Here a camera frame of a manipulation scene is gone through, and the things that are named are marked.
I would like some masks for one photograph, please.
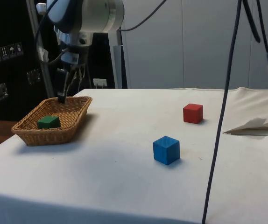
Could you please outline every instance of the red cube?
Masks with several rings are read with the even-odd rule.
[[[184,122],[198,124],[204,119],[204,106],[188,104],[183,108]]]

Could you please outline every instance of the blue cube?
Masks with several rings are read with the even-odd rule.
[[[164,136],[153,143],[154,159],[169,165],[180,158],[180,142]]]

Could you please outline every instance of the wicker basket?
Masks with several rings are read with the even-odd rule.
[[[50,98],[42,101],[26,117],[12,128],[28,146],[56,145],[72,140],[79,125],[84,121],[91,97],[67,97],[65,104]],[[50,115],[58,116],[61,127],[38,129],[37,121]]]

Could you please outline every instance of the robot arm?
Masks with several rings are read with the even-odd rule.
[[[54,0],[47,4],[39,3],[36,8],[40,14],[46,13]],[[93,33],[108,33],[120,28],[124,20],[122,0],[58,0],[48,14],[64,51],[61,61],[64,69],[58,76],[62,85],[58,98],[65,102],[69,77],[73,70],[80,69],[87,62],[89,46]]]

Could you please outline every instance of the white tablecloth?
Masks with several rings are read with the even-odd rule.
[[[78,95],[93,102],[74,142],[27,147],[13,136],[0,145],[0,224],[201,223],[223,92]],[[202,124],[183,123],[188,103],[204,105]],[[223,130],[267,107],[268,91],[231,91]],[[181,145],[169,166],[153,159],[164,135]],[[222,134],[207,223],[268,223],[268,137]]]

